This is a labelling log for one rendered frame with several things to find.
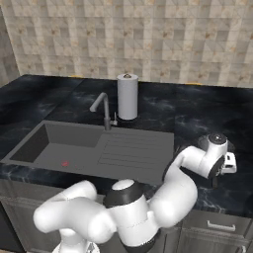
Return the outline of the dark grey tap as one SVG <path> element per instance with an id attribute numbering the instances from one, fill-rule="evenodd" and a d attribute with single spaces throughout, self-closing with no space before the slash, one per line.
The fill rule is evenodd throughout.
<path id="1" fill-rule="evenodd" d="M 95 113 L 101 102 L 104 103 L 104 113 L 105 113 L 104 126 L 105 126 L 105 130 L 110 130 L 112 128 L 112 126 L 116 127 L 118 125 L 118 121 L 117 121 L 117 114 L 114 114 L 114 119 L 113 120 L 111 120 L 111 118 L 110 118 L 109 98 L 108 98 L 108 95 L 105 92 L 102 92 L 97 97 L 97 99 L 94 101 L 94 103 L 90 107 L 90 111 Z"/>

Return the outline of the grey cupboard door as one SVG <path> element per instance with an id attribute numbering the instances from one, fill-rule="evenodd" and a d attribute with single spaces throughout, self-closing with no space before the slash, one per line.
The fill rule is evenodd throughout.
<path id="1" fill-rule="evenodd" d="M 253 253 L 253 244 L 236 236 L 183 228 L 177 253 Z"/>

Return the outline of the white paper towel roll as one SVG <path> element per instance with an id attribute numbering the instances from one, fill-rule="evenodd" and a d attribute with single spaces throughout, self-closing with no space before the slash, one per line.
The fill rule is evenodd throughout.
<path id="1" fill-rule="evenodd" d="M 137 117 L 138 76 L 132 73 L 118 76 L 118 116 L 125 121 Z"/>

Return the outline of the grey sink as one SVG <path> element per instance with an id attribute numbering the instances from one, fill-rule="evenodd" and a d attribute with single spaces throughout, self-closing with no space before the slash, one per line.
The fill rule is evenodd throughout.
<path id="1" fill-rule="evenodd" d="M 2 162 L 55 187 L 83 178 L 96 185 L 121 179 L 158 185 L 173 151 L 171 132 L 42 121 Z"/>

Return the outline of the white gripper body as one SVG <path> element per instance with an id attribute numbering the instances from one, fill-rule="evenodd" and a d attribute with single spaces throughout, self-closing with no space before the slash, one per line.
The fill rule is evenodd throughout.
<path id="1" fill-rule="evenodd" d="M 223 174 L 233 174 L 237 172 L 235 155 L 232 152 L 227 152 L 224 156 L 224 165 L 222 167 Z"/>

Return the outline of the grey drawer front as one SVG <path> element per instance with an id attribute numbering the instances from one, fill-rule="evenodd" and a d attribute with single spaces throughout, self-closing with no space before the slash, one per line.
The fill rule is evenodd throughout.
<path id="1" fill-rule="evenodd" d="M 236 230 L 234 232 L 229 232 L 220 229 L 208 228 L 207 220 L 210 220 L 211 223 L 226 226 L 232 226 L 233 224 L 235 224 Z M 183 221 L 184 228 L 235 234 L 242 237 L 245 236 L 249 225 L 250 219 L 247 217 L 197 210 L 190 211 Z"/>

